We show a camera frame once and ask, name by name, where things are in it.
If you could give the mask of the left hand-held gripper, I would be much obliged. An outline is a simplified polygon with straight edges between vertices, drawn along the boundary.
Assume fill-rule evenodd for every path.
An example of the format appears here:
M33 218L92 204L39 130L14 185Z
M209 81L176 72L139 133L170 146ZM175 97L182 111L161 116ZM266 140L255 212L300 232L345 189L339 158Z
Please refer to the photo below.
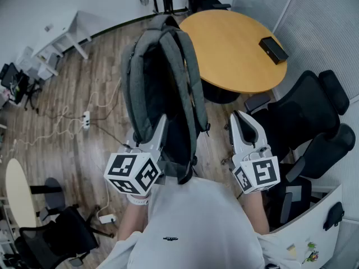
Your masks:
M158 162L168 132L166 114L160 117L152 138L147 143L125 142L116 153L109 157L104 178L118 192L145 196L163 175Z

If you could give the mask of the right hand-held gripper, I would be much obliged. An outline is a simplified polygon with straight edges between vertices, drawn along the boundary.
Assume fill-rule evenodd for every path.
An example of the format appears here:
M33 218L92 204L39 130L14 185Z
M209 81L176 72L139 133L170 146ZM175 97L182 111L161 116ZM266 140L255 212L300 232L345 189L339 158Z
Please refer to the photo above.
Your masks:
M244 194L265 191L280 182L279 162L273 156L262 125L252 116L235 110L229 118L232 173Z

